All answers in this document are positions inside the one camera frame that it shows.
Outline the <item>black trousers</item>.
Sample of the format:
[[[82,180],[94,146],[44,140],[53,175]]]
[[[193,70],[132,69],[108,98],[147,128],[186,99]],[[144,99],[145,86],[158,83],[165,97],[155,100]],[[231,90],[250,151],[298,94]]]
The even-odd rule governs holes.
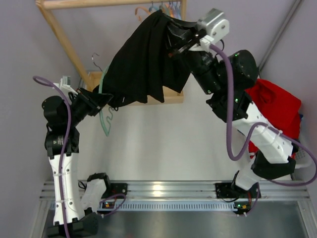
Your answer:
[[[167,27],[171,22],[161,10],[148,16],[114,56],[103,78],[103,93],[113,95],[113,108],[134,102],[146,104],[151,96],[164,103],[163,87],[180,93],[190,70],[180,60],[168,56]]]

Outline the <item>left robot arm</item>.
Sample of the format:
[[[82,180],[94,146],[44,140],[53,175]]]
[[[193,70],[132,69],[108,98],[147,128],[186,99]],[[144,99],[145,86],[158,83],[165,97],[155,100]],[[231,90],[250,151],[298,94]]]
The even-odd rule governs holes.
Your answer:
[[[90,92],[51,96],[42,103],[47,120],[45,149],[53,172],[55,214],[50,238],[83,238],[98,232],[97,208],[102,196],[110,191],[106,173],[90,175],[83,196],[79,194],[78,157],[80,133],[76,126],[86,117],[95,116],[112,99],[111,94]]]

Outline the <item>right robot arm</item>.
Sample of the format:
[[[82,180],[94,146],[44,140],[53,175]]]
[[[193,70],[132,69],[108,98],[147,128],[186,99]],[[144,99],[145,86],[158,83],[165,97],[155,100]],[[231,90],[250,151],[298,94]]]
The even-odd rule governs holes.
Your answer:
[[[260,180],[274,180],[295,170],[296,147],[260,112],[247,89],[255,85],[257,67],[248,50],[226,56],[215,44],[223,35],[213,26],[173,19],[167,26],[171,58],[179,58],[211,98],[207,104],[226,123],[226,148],[231,160],[239,160],[249,143],[257,148],[255,159],[239,170],[225,193],[238,198]]]

